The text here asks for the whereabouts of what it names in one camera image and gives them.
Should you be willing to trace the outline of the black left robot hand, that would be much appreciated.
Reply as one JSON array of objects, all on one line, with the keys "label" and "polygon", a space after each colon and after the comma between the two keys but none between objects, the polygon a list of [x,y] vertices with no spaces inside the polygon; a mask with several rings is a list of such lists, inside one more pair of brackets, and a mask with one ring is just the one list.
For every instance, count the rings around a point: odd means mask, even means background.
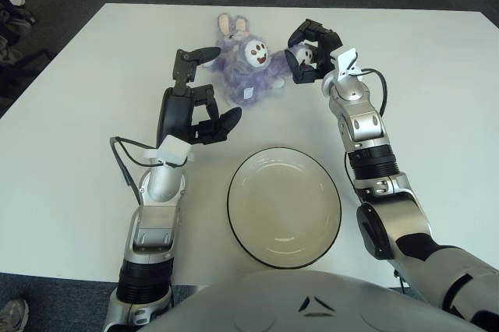
[{"label": "black left robot hand", "polygon": [[172,72],[175,84],[166,89],[162,98],[157,124],[157,145],[168,135],[192,145],[224,142],[238,125],[242,117],[240,107],[221,115],[212,85],[189,86],[195,80],[196,68],[215,60],[220,53],[219,47],[194,51],[179,49],[176,52]]}]

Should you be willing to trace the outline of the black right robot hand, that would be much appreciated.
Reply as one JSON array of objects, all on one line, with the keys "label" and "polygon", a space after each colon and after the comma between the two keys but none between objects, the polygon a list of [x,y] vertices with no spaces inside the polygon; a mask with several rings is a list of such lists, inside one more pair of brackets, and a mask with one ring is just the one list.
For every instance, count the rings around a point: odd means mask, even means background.
[{"label": "black right robot hand", "polygon": [[[306,48],[305,58],[292,52],[295,46]],[[334,70],[331,53],[342,46],[342,41],[333,30],[321,23],[306,19],[289,37],[285,58],[296,84],[314,83]]]}]

